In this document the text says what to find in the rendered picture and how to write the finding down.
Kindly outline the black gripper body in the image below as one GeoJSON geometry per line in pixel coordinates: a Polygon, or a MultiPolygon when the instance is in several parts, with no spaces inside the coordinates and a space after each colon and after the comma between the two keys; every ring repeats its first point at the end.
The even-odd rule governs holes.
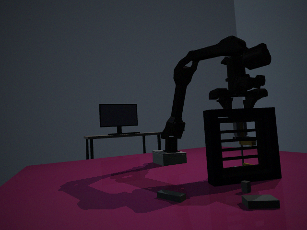
{"type": "Polygon", "coordinates": [[[217,100],[223,99],[227,97],[245,97],[246,99],[254,98],[254,97],[267,97],[268,91],[266,89],[253,89],[250,91],[249,88],[245,88],[240,86],[239,88],[234,89],[234,81],[236,75],[240,73],[241,77],[246,76],[246,72],[244,71],[236,71],[229,73],[227,78],[225,79],[228,82],[228,89],[227,88],[217,88],[209,92],[209,100],[217,100]]]}

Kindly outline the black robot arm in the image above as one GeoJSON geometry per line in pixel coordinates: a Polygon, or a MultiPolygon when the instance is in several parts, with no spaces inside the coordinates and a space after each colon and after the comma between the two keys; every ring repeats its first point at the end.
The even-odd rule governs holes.
{"type": "MultiPolygon", "coordinates": [[[[236,71],[246,72],[245,68],[252,70],[271,63],[271,55],[265,43],[247,48],[244,40],[233,35],[222,39],[216,45],[189,51],[188,54],[178,62],[174,69],[176,87],[172,112],[161,133],[161,139],[165,139],[164,152],[180,152],[177,150],[177,139],[181,139],[183,131],[185,131],[185,122],[182,120],[182,112],[186,88],[191,82],[194,72],[197,70],[198,62],[200,60],[220,56],[225,56],[221,64],[227,65],[227,74],[236,71]],[[191,61],[193,61],[191,67],[185,66],[191,61]]],[[[246,74],[245,77],[241,77],[241,74],[238,73],[234,81],[234,89],[240,86],[249,89],[260,89],[260,86],[265,85],[265,81],[264,75],[257,75],[255,78],[252,78],[249,74],[246,74]]]]}

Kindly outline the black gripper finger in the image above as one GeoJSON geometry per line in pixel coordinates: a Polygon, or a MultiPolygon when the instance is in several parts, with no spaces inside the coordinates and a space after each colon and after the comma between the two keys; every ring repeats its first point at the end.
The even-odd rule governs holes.
{"type": "Polygon", "coordinates": [[[253,108],[256,101],[259,99],[261,99],[261,97],[254,97],[254,98],[243,100],[244,108],[253,108]]]}
{"type": "Polygon", "coordinates": [[[232,109],[233,97],[227,97],[216,101],[220,103],[223,109],[232,109]]]}

